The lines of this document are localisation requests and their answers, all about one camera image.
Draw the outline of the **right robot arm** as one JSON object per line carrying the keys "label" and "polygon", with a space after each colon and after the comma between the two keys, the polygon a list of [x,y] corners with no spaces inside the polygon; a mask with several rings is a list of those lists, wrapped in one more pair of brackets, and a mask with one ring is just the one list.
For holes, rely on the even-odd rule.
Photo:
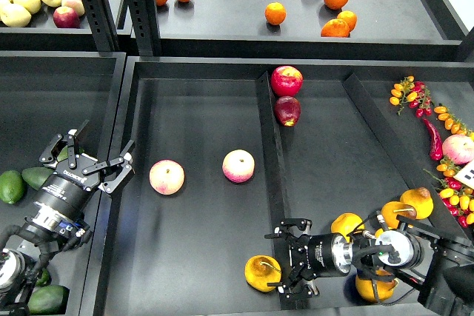
{"label": "right robot arm", "polygon": [[356,269],[376,291],[379,282],[399,280],[418,292],[418,302],[437,315],[473,314],[473,242],[407,217],[389,229],[381,213],[379,236],[360,225],[345,238],[340,232],[311,235],[312,222],[285,219],[266,237],[281,239],[288,264],[273,283],[285,299],[318,294],[317,278],[347,276]]}

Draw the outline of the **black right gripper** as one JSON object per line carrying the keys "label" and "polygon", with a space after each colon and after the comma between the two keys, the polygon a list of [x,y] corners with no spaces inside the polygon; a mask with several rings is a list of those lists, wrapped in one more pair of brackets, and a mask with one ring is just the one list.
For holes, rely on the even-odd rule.
{"label": "black right gripper", "polygon": [[280,220],[265,239],[283,239],[289,245],[290,280],[266,282],[285,300],[319,296],[316,278],[347,275],[347,241],[340,233],[309,235],[312,221],[306,218]]}

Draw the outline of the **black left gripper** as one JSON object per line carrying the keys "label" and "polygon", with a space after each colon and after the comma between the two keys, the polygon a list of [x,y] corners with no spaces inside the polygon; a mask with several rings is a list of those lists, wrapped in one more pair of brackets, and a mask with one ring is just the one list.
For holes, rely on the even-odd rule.
{"label": "black left gripper", "polygon": [[[134,176],[132,152],[135,141],[130,140],[118,157],[99,162],[82,153],[76,154],[80,141],[87,136],[88,120],[77,129],[57,133],[39,156],[39,163],[55,171],[39,188],[34,203],[49,207],[69,220],[79,218],[97,189],[107,194],[118,192]],[[68,147],[69,159],[58,162],[58,154]]]}

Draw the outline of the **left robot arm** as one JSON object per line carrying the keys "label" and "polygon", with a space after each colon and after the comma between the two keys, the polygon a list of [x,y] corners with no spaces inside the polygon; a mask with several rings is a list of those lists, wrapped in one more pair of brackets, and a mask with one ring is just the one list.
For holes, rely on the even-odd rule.
{"label": "left robot arm", "polygon": [[36,214],[1,231],[2,315],[30,314],[27,304],[51,260],[91,238],[84,210],[92,196],[98,191],[114,196],[134,175],[134,141],[115,158],[99,161],[80,150],[85,129],[81,125],[52,138],[39,157],[52,172],[33,197]]}

